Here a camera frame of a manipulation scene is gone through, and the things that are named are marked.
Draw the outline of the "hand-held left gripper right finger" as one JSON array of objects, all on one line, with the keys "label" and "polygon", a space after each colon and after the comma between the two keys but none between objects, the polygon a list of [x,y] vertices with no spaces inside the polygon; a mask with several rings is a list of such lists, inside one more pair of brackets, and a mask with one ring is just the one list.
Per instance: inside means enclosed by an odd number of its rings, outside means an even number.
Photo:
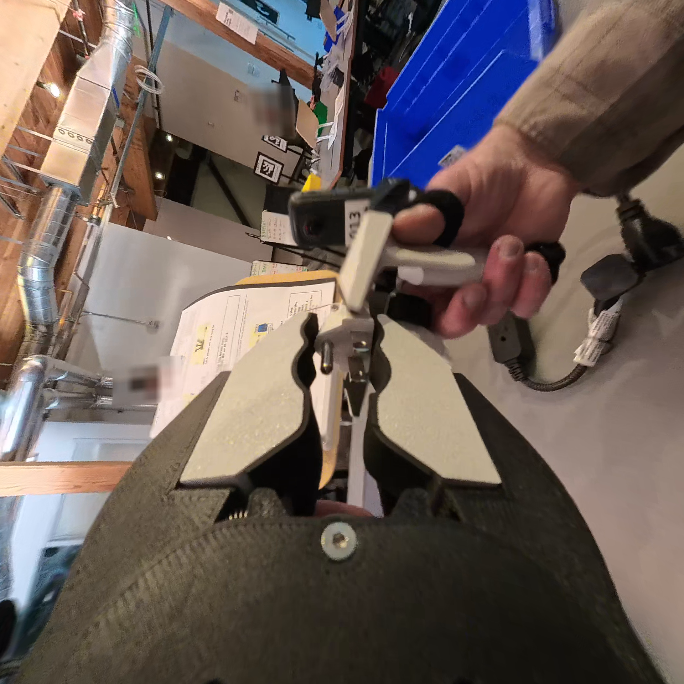
[{"label": "hand-held left gripper right finger", "polygon": [[387,315],[375,323],[363,464],[384,517],[422,492],[430,514],[449,494],[500,498],[503,478],[451,365]]}]

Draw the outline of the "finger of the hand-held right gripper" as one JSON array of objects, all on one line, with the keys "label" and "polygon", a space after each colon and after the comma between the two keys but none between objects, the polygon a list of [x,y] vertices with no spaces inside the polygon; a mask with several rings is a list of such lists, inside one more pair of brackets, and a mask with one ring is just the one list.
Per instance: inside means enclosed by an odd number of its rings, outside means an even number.
[{"label": "finger of the hand-held right gripper", "polygon": [[369,209],[362,217],[338,275],[338,286],[347,309],[360,314],[392,231],[394,217]]}]

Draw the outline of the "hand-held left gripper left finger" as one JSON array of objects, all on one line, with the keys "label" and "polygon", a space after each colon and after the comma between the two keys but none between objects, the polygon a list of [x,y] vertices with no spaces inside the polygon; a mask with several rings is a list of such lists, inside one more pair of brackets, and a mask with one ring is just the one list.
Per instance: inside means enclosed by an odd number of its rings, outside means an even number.
[{"label": "hand-held left gripper left finger", "polygon": [[261,339],[227,375],[179,484],[269,488],[295,516],[315,510],[323,452],[312,405],[315,313],[298,313]]}]

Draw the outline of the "blue plastic bin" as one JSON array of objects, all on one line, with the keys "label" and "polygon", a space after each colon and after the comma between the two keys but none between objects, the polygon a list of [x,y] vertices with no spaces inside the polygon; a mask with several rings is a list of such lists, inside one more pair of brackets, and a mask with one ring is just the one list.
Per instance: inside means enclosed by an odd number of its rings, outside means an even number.
[{"label": "blue plastic bin", "polygon": [[375,120],[370,185],[425,187],[472,149],[558,35],[555,1],[446,1]]}]

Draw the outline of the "black square flat plug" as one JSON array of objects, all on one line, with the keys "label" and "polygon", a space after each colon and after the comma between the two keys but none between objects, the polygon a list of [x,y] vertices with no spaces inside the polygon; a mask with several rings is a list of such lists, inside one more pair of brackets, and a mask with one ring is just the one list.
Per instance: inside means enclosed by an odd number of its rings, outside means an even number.
[{"label": "black square flat plug", "polygon": [[594,299],[595,316],[610,309],[643,279],[644,273],[623,253],[608,254],[580,276],[581,284]]}]

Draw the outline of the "person's left hand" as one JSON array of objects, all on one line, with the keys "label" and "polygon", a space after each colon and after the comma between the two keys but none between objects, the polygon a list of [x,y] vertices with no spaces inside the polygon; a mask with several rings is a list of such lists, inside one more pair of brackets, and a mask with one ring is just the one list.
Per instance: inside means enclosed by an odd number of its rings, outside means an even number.
[{"label": "person's left hand", "polygon": [[368,510],[355,506],[352,504],[330,501],[330,500],[319,500],[316,502],[315,517],[329,517],[329,516],[351,516],[351,517],[374,517]]}]

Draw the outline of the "person's right hand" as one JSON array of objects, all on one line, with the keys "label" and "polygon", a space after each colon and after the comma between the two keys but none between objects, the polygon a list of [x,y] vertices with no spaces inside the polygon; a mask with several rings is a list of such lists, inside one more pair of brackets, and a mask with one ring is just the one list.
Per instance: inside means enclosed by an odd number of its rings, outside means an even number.
[{"label": "person's right hand", "polygon": [[487,249],[480,283],[456,290],[407,287],[432,304],[433,331],[460,338],[498,323],[507,312],[529,319],[552,286],[548,264],[533,243],[560,240],[580,185],[515,129],[495,126],[452,166],[432,178],[429,190],[453,193],[465,216],[457,249]]}]

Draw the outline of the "white labelled box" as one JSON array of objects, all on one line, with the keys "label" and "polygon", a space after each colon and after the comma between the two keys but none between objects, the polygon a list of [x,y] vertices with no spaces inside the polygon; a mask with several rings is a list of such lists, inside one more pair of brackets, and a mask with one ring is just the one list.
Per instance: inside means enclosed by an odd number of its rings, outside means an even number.
[{"label": "white labelled box", "polygon": [[289,216],[265,209],[261,213],[259,239],[262,243],[286,247],[297,246]]}]

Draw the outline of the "printed instruction sheet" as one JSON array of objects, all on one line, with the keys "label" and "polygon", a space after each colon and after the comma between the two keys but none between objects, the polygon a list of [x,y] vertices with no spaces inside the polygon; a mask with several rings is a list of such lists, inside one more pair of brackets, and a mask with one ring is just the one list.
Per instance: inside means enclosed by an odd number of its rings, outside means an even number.
[{"label": "printed instruction sheet", "polygon": [[286,320],[313,311],[322,324],[336,298],[337,278],[250,279],[201,297],[181,313],[150,438],[155,438],[221,372],[229,372],[260,340]]}]

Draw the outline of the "folded cardboard sheet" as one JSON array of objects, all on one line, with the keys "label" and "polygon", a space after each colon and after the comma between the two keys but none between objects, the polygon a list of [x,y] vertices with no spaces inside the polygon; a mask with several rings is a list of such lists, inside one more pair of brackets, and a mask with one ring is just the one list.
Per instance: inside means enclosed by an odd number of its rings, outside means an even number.
[{"label": "folded cardboard sheet", "polygon": [[305,141],[306,145],[312,150],[318,144],[318,130],[320,122],[309,107],[309,105],[301,100],[297,100],[297,114],[295,117],[295,130],[300,138]]}]

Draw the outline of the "white paper sign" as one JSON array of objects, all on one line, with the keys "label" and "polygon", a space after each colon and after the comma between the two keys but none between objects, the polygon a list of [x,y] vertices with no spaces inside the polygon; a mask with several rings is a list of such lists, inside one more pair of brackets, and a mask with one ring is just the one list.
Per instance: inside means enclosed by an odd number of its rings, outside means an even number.
[{"label": "white paper sign", "polygon": [[259,35],[259,28],[247,17],[237,12],[230,5],[219,2],[216,21],[224,25],[250,45],[255,45]]}]

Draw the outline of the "shiny metal pipe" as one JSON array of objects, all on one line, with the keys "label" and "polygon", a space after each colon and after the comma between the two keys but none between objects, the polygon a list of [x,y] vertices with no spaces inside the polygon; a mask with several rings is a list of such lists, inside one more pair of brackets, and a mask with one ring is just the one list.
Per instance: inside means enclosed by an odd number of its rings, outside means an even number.
[{"label": "shiny metal pipe", "polygon": [[27,357],[1,406],[1,461],[21,462],[32,452],[45,414],[44,389],[51,361]]}]

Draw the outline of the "silver ventilation duct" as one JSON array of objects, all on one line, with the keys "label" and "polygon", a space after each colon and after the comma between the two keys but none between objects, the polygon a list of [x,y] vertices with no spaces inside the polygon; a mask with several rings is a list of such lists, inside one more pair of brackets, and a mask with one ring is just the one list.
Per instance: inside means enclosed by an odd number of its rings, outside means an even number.
[{"label": "silver ventilation duct", "polygon": [[90,204],[114,132],[133,54],[133,1],[104,1],[97,47],[76,73],[38,171],[47,184],[18,264],[25,334],[49,337],[58,319],[55,266],[78,206]]}]

